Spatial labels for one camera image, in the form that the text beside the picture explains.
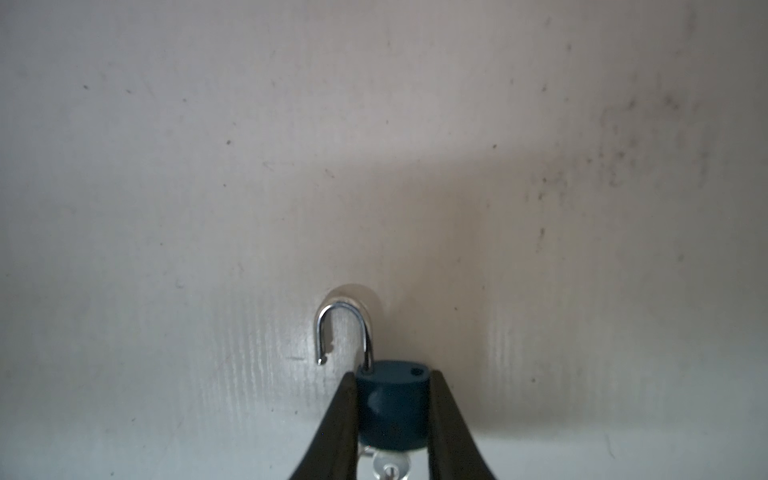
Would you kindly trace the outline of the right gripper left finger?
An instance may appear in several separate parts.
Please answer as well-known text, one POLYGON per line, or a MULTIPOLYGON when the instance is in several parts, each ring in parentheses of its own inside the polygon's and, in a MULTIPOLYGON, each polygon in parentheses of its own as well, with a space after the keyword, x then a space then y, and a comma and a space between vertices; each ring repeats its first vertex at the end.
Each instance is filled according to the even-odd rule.
POLYGON ((349 480, 357 478, 358 388, 352 372, 338 388, 291 480, 349 480))

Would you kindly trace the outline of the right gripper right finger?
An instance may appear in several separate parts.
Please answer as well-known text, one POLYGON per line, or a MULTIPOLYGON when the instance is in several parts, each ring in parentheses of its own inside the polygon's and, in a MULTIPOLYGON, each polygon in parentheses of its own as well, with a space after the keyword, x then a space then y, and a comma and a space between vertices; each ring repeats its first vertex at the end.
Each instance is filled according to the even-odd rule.
POLYGON ((430 372, 427 451, 432 480, 495 479, 439 370, 430 372))

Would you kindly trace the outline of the blue padlock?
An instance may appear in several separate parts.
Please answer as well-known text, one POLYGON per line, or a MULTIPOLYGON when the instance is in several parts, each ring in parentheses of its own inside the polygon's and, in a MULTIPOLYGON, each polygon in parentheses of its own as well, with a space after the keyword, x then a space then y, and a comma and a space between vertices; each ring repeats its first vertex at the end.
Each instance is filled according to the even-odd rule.
POLYGON ((429 368, 402 360, 375 360, 371 314, 352 296, 331 293, 315 314, 316 362, 327 361, 325 329, 331 313, 344 310, 360 327, 362 361, 354 372, 357 386, 358 444, 372 458, 376 479, 406 479, 409 453, 427 443, 429 368))

